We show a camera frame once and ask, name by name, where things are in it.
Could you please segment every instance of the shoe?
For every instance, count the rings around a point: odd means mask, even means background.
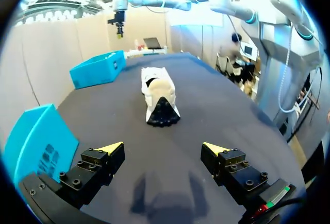
[[[175,105],[175,86],[165,68],[141,70],[141,91],[147,104],[145,121],[152,126],[170,126],[180,120]]]

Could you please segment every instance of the shoe sole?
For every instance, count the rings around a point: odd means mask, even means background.
[[[176,124],[180,120],[179,115],[174,111],[171,104],[165,97],[161,97],[151,113],[147,124],[154,127],[164,127]]]

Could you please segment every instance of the blue bin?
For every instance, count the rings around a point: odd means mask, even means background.
[[[76,89],[113,82],[125,67],[122,50],[112,51],[93,57],[70,70]]]
[[[59,173],[70,169],[78,144],[50,104],[21,115],[7,140],[3,159],[16,188],[32,172],[47,173],[59,182]]]

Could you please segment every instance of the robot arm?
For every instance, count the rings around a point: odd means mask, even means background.
[[[113,0],[113,10],[116,12],[118,21],[115,19],[109,23],[116,23],[118,33],[122,35],[122,23],[124,22],[124,11],[128,8],[128,3],[133,6],[151,6],[175,8],[184,11],[191,9],[191,3],[200,3],[209,1],[211,10],[227,15],[235,16],[249,24],[256,21],[256,11],[243,5],[240,2],[232,2],[232,0]],[[298,34],[305,40],[312,39],[312,27],[310,24],[307,11],[299,0],[270,0],[272,5],[283,13],[294,25]]]

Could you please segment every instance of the black tabletop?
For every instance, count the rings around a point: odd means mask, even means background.
[[[181,120],[145,122],[141,68],[165,67],[176,87]],[[115,82],[72,92],[58,108],[80,140],[74,163],[89,147],[124,142],[126,160],[112,183],[81,210],[112,224],[237,223],[245,209],[218,187],[200,161],[203,142],[246,153],[266,171],[305,193],[293,153],[268,117],[233,83],[190,54],[128,59]],[[282,210],[287,216],[293,207]]]

